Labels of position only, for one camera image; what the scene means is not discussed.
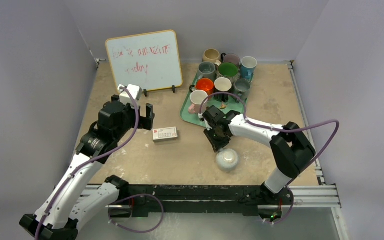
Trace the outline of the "beige brown mug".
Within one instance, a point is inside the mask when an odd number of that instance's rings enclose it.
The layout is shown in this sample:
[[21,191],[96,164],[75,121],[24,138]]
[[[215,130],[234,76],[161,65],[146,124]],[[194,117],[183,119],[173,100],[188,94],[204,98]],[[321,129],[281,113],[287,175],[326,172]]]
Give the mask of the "beige brown mug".
[[202,55],[202,61],[203,62],[210,62],[210,63],[216,63],[216,62],[222,62],[221,60],[221,54],[217,49],[207,49],[204,51]]

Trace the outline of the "grey-blue upside-down mug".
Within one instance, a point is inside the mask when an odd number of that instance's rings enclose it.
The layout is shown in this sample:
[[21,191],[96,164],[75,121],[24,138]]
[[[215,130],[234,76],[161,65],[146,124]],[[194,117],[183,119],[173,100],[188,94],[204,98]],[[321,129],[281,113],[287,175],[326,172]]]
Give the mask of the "grey-blue upside-down mug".
[[245,102],[249,97],[250,91],[251,83],[246,79],[238,79],[233,83],[230,93],[238,96]]

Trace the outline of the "black mug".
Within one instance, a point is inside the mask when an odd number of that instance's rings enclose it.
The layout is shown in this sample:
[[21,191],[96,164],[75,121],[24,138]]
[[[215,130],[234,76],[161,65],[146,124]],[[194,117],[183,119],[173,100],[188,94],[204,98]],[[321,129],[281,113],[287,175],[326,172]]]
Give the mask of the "black mug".
[[214,81],[214,93],[222,93],[214,95],[214,99],[218,102],[228,103],[229,95],[232,88],[232,82],[230,79],[225,77],[219,77]]

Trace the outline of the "orange mug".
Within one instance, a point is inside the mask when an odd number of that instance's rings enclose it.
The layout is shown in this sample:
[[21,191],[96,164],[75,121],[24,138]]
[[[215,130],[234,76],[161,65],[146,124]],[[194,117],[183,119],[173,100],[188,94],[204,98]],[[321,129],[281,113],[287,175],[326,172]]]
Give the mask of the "orange mug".
[[214,93],[214,82],[209,78],[201,78],[198,79],[197,82],[193,85],[189,86],[189,92],[192,93],[196,90],[202,90],[207,93],[207,95],[211,95]]

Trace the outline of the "grey mug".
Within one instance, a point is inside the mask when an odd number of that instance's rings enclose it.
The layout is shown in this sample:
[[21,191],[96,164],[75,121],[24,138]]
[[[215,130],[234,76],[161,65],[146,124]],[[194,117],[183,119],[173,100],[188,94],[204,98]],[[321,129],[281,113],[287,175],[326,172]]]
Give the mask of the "grey mug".
[[217,78],[216,65],[212,62],[204,61],[199,64],[196,75],[198,80],[206,78],[214,82]]

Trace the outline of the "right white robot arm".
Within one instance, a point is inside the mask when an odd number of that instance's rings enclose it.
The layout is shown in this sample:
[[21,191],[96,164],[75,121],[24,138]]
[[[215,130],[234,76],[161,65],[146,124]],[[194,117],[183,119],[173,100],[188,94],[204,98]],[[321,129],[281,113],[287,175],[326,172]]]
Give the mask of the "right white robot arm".
[[280,198],[281,190],[308,168],[316,155],[314,147],[294,122],[286,125],[250,123],[238,111],[224,113],[215,106],[198,117],[205,123],[204,134],[215,152],[224,149],[232,137],[246,138],[271,149],[276,167],[260,191],[262,200],[268,204]]

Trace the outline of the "cream white mug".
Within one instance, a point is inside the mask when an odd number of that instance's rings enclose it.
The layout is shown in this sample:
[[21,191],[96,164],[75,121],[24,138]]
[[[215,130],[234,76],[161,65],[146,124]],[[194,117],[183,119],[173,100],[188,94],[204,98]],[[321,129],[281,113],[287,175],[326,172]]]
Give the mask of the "cream white mug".
[[227,78],[232,83],[236,82],[240,78],[239,69],[235,64],[230,62],[220,62],[217,60],[214,65],[216,68],[217,78]]

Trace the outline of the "pink faceted mug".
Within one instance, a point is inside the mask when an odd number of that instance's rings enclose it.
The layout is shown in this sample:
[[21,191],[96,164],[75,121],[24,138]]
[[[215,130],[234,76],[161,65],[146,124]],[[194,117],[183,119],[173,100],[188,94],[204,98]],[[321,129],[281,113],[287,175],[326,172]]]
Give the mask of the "pink faceted mug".
[[206,110],[208,102],[204,100],[208,94],[204,90],[195,90],[190,94],[190,106],[187,109],[189,114],[199,114]]

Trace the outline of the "white speckled mug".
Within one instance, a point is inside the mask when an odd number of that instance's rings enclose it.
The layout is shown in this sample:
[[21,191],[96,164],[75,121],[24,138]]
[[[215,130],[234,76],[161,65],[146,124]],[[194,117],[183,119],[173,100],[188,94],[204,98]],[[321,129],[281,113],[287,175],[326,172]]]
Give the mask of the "white speckled mug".
[[239,164],[240,157],[238,153],[231,148],[224,148],[216,153],[215,162],[218,168],[226,173],[236,169]]

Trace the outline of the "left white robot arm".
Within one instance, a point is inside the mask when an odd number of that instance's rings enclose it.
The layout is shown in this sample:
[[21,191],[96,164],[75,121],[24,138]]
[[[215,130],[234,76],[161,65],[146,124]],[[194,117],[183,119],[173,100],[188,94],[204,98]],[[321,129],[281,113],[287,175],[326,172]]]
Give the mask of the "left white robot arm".
[[19,225],[36,240],[75,240],[84,225],[105,205],[118,205],[129,199],[128,182],[110,176],[96,193],[78,202],[93,176],[120,149],[124,135],[138,129],[150,131],[155,113],[152,104],[146,104],[146,115],[140,115],[137,100],[113,95],[98,112],[88,132],[81,137],[72,161],[60,182],[35,212],[26,213]]

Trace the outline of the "blue teal mug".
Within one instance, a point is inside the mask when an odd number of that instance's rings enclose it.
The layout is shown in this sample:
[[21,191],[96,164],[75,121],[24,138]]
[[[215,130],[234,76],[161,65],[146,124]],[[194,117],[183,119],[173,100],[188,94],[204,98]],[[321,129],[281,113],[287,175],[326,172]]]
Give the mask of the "blue teal mug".
[[252,56],[245,56],[241,60],[240,75],[243,79],[251,81],[258,61]]

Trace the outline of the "mauve purple mug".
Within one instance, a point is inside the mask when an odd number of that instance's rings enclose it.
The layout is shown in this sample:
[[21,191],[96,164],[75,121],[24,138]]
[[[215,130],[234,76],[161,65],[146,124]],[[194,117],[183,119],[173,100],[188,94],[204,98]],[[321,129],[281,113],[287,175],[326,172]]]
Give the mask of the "mauve purple mug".
[[241,64],[241,58],[234,53],[222,53],[220,57],[222,63],[231,63],[237,67]]

